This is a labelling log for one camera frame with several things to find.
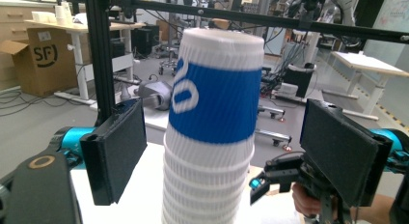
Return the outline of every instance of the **black metal frame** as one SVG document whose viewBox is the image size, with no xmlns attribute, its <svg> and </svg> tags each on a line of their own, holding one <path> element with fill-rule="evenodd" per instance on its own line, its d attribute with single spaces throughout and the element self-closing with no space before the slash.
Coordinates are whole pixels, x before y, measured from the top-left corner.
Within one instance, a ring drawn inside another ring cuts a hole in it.
<svg viewBox="0 0 409 224">
<path fill-rule="evenodd" d="M 108 7 L 117 5 L 122 8 L 145 9 L 160 12 L 191 14 L 202 17 L 224 18 L 239 22 L 248 22 L 267 27 L 283 27 L 304 31 L 349 36 L 383 42 L 409 43 L 409 33 L 371 29 L 366 27 L 350 27 L 339 24 L 321 22 L 303 22 L 293 18 L 268 16 L 261 14 L 245 14 L 208 8 L 197 8 L 143 0 L 87 0 L 88 27 L 91 36 L 93 54 L 96 100 L 98 104 L 97 124 L 103 123 L 111 115 L 115 105 L 112 62 L 109 52 L 109 20 Z"/>
</svg>

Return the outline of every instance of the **wire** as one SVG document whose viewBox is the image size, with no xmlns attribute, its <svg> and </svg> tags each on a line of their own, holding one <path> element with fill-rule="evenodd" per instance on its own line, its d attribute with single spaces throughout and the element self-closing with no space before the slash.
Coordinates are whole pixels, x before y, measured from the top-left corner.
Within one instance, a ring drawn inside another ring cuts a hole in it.
<svg viewBox="0 0 409 224">
<path fill-rule="evenodd" d="M 266 41 L 266 42 L 264 43 L 264 46 L 266 46 L 269 42 L 271 42 L 271 41 L 273 41 L 274 39 L 276 39 L 276 38 L 283 32 L 283 30 L 284 30 L 284 28 L 281 28 L 281 30 L 280 30 L 276 35 L 273 36 L 273 33 L 274 33 L 274 30 L 275 30 L 275 29 L 276 29 L 276 27 L 273 28 L 273 31 L 272 31 L 271 34 L 270 34 L 270 38 L 268 39 L 268 41 Z"/>
<path fill-rule="evenodd" d="M 315 75 L 315 83 L 314 83 L 313 89 L 305 96 L 305 98 L 310 96 L 313 93 L 313 91 L 315 90 L 316 82 L 318 81 L 318 72 L 315 71 L 315 73 L 316 73 L 316 75 Z"/>
<path fill-rule="evenodd" d="M 267 47 L 268 51 L 270 51 L 270 53 L 273 53 L 273 50 L 271 50 L 270 46 L 266 45 L 265 47 Z"/>
<path fill-rule="evenodd" d="M 279 158 L 281 158 L 281 157 L 283 157 L 283 156 L 286 156 L 286 155 L 288 155 L 288 154 L 303 154 L 303 153 L 304 153 L 304 152 L 302 152 L 302 151 L 293 151 L 293 152 L 290 152 L 290 153 L 279 154 L 279 155 L 277 155 L 276 157 L 272 158 L 271 161 L 275 161 L 275 160 L 277 160 L 277 159 L 279 159 Z"/>
<path fill-rule="evenodd" d="M 16 108 L 16 107 L 19 107 L 19 106 L 23 106 L 23 107 L 21 107 L 21 108 L 15 110 L 15 111 L 6 113 L 6 114 L 0 114 L 0 117 L 5 117 L 5 116 L 10 116 L 10 115 L 16 114 L 16 113 L 18 113 L 18 112 L 20 112 L 20 111 L 23 111 L 23 110 L 27 109 L 27 108 L 30 107 L 31 105 L 36 105 L 36 104 L 40 104 L 40 103 L 45 103 L 46 105 L 51 106 L 51 107 L 60 107 L 60 106 L 65 105 L 65 104 L 68 103 L 68 102 L 69 102 L 70 104 L 72 104 L 72 105 L 85 105 L 84 103 L 75 102 L 74 100 L 71 100 L 71 99 L 69 99 L 69 98 L 53 98 L 53 97 L 48 97 L 48 98 L 31 98 L 31 99 L 26 99 L 26 98 L 24 98 L 24 97 L 22 96 L 23 94 L 22 94 L 21 92 L 16 92 L 16 91 L 7 92 L 7 93 L 4 93 L 4 94 L 1 94 L 1 96 L 6 95 L 6 94 L 16 94 L 16 95 L 13 97 L 13 99 L 10 99 L 10 100 L 8 100 L 8 101 L 1 102 L 2 104 L 10 104 L 10 103 L 12 103 L 12 101 L 16 101 L 18 98 L 21 99 L 22 102 L 17 103 L 17 104 L 11 104 L 11 105 L 6 105 L 6 106 L 1 106 L 1 107 L 0 107 L 0 110 L 6 110 L 6 109 L 10 109 L 10 108 Z M 0 99 L 2 99 L 2 98 L 11 98 L 11 97 L 10 97 L 10 96 L 0 97 Z M 48 99 L 62 99 L 64 102 L 59 103 L 59 104 L 53 104 L 53 103 L 50 103 L 49 101 L 47 101 Z"/>
<path fill-rule="evenodd" d="M 271 95 L 272 90 L 276 88 L 283 81 L 283 77 L 286 75 L 287 66 L 295 60 L 301 52 L 304 52 L 301 48 L 303 48 L 302 43 L 298 43 L 292 46 L 289 50 L 288 54 L 286 55 L 283 62 L 276 66 L 274 72 L 269 73 L 267 76 L 267 80 L 270 80 L 269 83 L 265 83 L 264 86 L 260 88 L 260 94 L 262 97 L 267 95 Z"/>
<path fill-rule="evenodd" d="M 3 95 L 13 94 L 13 93 L 16 93 L 16 95 L 15 95 L 15 96 L 6 96 L 6 97 L 3 97 Z M 21 92 L 15 92 L 15 91 L 10 91 L 10 92 L 6 92 L 6 93 L 2 93 L 2 94 L 0 94 L 0 99 L 10 98 L 10 100 L 8 100 L 8 101 L 0 101 L 0 104 L 10 103 L 10 102 L 16 100 L 20 95 L 21 95 Z"/>
<path fill-rule="evenodd" d="M 151 80 L 151 77 L 152 77 L 152 76 L 155 76 L 155 77 L 156 77 L 156 81 L 159 80 L 159 77 L 158 77 L 156 74 L 151 74 L 150 77 L 149 77 L 149 80 Z"/>
<path fill-rule="evenodd" d="M 80 64 L 75 64 L 76 66 L 81 66 L 81 68 L 78 70 L 78 73 L 77 73 L 77 77 L 78 77 L 78 75 L 79 75 L 79 73 L 81 72 L 81 70 L 83 70 L 84 68 L 85 68 L 85 65 L 80 65 Z"/>
<path fill-rule="evenodd" d="M 270 101 L 270 102 L 272 102 L 275 106 L 278 106 L 278 107 L 283 107 L 283 108 L 290 108 L 290 109 L 295 109 L 295 108 L 297 108 L 298 106 L 299 106 L 299 103 L 298 104 L 296 104 L 296 105 L 294 105 L 294 106 L 289 106 L 289 105 L 283 105 L 283 104 L 278 104 L 278 103 L 276 103 L 276 101 L 274 101 L 274 99 L 272 99 L 272 98 L 270 98 L 270 99 L 265 99 L 265 100 L 268 100 L 268 101 Z"/>
</svg>

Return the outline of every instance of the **white paper cup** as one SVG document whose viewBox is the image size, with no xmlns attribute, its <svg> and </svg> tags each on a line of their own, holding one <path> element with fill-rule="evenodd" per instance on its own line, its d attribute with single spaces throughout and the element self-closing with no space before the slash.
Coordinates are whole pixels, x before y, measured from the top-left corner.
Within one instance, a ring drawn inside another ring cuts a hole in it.
<svg viewBox="0 0 409 224">
<path fill-rule="evenodd" d="M 250 154 L 247 160 L 243 160 L 243 162 L 232 165 L 231 167 L 205 168 L 186 162 L 172 154 L 172 152 L 167 151 L 164 154 L 164 163 L 166 167 L 170 168 L 176 174 L 190 182 L 205 185 L 223 185 L 243 178 L 243 176 L 245 177 L 247 175 L 252 156 L 253 155 Z"/>
<path fill-rule="evenodd" d="M 185 30 L 169 126 L 185 138 L 208 144 L 250 138 L 259 105 L 263 43 L 242 33 Z"/>
<path fill-rule="evenodd" d="M 32 11 L 31 15 L 33 16 L 33 20 L 39 23 L 48 23 L 49 22 L 49 17 L 51 15 L 54 15 L 53 13 L 49 12 L 36 12 Z"/>
<path fill-rule="evenodd" d="M 164 137 L 164 222 L 232 223 L 254 153 L 263 44 L 231 31 L 183 32 Z"/>
<path fill-rule="evenodd" d="M 57 18 L 55 17 L 55 14 L 51 14 L 48 16 L 48 22 L 49 23 L 57 23 Z"/>
<path fill-rule="evenodd" d="M 197 185 L 186 179 L 178 176 L 171 169 L 165 169 L 164 183 L 169 184 L 174 189 L 184 192 L 187 196 L 195 196 L 197 198 L 220 198 L 223 196 L 235 196 L 236 193 L 242 192 L 244 186 L 246 185 L 245 178 L 238 179 L 229 184 L 223 185 Z"/>
<path fill-rule="evenodd" d="M 68 22 L 67 22 L 67 20 L 65 18 L 58 18 L 57 17 L 57 24 L 66 26 L 66 25 L 68 25 Z"/>
<path fill-rule="evenodd" d="M 55 17 L 58 18 L 67 18 L 66 8 L 64 6 L 55 6 Z"/>
</svg>

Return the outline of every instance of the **table leg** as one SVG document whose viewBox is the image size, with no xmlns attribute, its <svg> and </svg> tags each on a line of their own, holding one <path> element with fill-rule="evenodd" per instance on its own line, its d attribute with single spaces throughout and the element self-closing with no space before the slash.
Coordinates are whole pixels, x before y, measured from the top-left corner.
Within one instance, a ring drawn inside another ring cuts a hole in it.
<svg viewBox="0 0 409 224">
<path fill-rule="evenodd" d="M 82 60 L 81 42 L 78 33 L 71 33 L 72 45 L 74 46 L 75 69 L 77 73 L 79 95 L 81 99 L 88 100 L 87 79 L 85 76 L 85 66 Z"/>
<path fill-rule="evenodd" d="M 388 82 L 389 76 L 382 75 L 380 80 L 376 83 L 375 89 L 373 89 L 370 94 L 369 101 L 367 106 L 364 109 L 364 114 L 370 115 L 373 111 L 373 108 L 376 105 L 376 102 L 382 97 L 385 85 Z"/>
<path fill-rule="evenodd" d="M 360 70 L 355 70 L 354 74 L 352 75 L 352 79 L 349 82 L 348 89 L 346 89 L 346 94 L 340 93 L 340 92 L 335 92 L 331 90 L 322 90 L 322 92 L 335 95 L 335 96 L 340 96 L 340 97 L 345 97 L 345 98 L 355 98 L 358 99 L 357 96 L 352 95 L 352 92 L 355 89 L 355 86 L 357 85 L 359 79 L 361 78 L 362 72 Z"/>
<path fill-rule="evenodd" d="M 121 30 L 121 36 L 123 38 L 123 43 L 125 47 L 125 54 L 132 53 L 132 39 L 131 39 L 131 30 L 130 29 L 122 29 Z M 127 83 L 132 83 L 135 85 L 139 84 L 138 80 L 133 79 L 133 67 L 126 68 L 126 77 L 116 77 L 117 80 L 127 82 Z"/>
<path fill-rule="evenodd" d="M 355 70 L 354 74 L 352 75 L 351 82 L 349 83 L 349 87 L 346 90 L 346 94 L 348 96 L 352 95 L 352 92 L 355 89 L 355 86 L 357 85 L 359 79 L 361 78 L 362 72 L 360 70 Z"/>
</svg>

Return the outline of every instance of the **desk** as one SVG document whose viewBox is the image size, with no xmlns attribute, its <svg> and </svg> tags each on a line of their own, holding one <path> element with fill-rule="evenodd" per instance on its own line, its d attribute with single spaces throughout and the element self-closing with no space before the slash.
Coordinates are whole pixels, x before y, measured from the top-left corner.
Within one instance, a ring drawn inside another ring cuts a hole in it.
<svg viewBox="0 0 409 224">
<path fill-rule="evenodd" d="M 164 148 L 148 143 L 118 204 L 94 206 L 86 170 L 71 170 L 71 177 L 85 224 L 161 223 Z M 248 179 L 261 168 L 251 167 Z M 250 207 L 250 188 L 242 194 L 236 224 L 301 224 L 302 216 L 295 210 L 290 193 L 278 193 L 271 186 L 270 195 Z"/>
<path fill-rule="evenodd" d="M 358 113 L 354 111 L 344 110 L 343 113 L 349 115 L 360 116 L 363 118 L 378 120 L 377 117 L 371 116 L 370 114 L 373 111 L 373 108 L 376 105 L 376 102 L 381 98 L 383 94 L 383 90 L 385 89 L 385 85 L 388 82 L 388 79 L 391 76 L 403 76 L 409 77 L 409 73 L 398 68 L 395 68 L 391 65 L 388 65 L 378 59 L 368 57 L 362 54 L 355 54 L 355 53 L 340 53 L 340 52 L 332 52 L 331 53 L 336 59 L 340 60 L 343 64 L 349 67 L 354 71 L 352 79 L 349 83 L 348 89 L 346 90 L 346 94 L 341 94 L 337 92 L 332 92 L 325 90 L 323 92 L 343 96 L 348 98 L 357 98 L 352 96 L 352 91 L 354 90 L 356 84 L 359 81 L 359 78 L 362 75 L 362 71 L 370 71 L 375 72 L 380 75 L 380 79 L 376 82 L 375 89 L 372 91 L 371 95 L 369 96 L 369 101 L 364 108 L 364 112 Z"/>
<path fill-rule="evenodd" d="M 79 97 L 69 95 L 67 93 L 58 92 L 56 96 L 62 98 L 73 99 L 86 104 L 94 104 L 95 101 L 89 99 L 87 81 L 94 79 L 93 65 L 84 65 L 82 59 L 82 50 L 80 36 L 88 33 L 88 26 L 79 23 L 73 23 L 72 25 L 58 25 L 57 23 L 38 23 L 34 20 L 25 20 L 26 23 L 34 24 L 36 27 L 50 27 L 66 30 L 71 34 L 72 46 L 75 58 L 75 69 L 77 73 Z M 130 31 L 132 29 L 141 28 L 145 26 L 142 23 L 135 24 L 120 24 L 111 23 L 111 31 L 121 31 L 121 36 L 124 38 L 125 55 L 112 59 L 112 66 L 114 71 L 126 69 L 126 79 L 120 78 L 126 82 L 133 82 L 133 55 L 131 49 L 131 36 Z"/>
</svg>

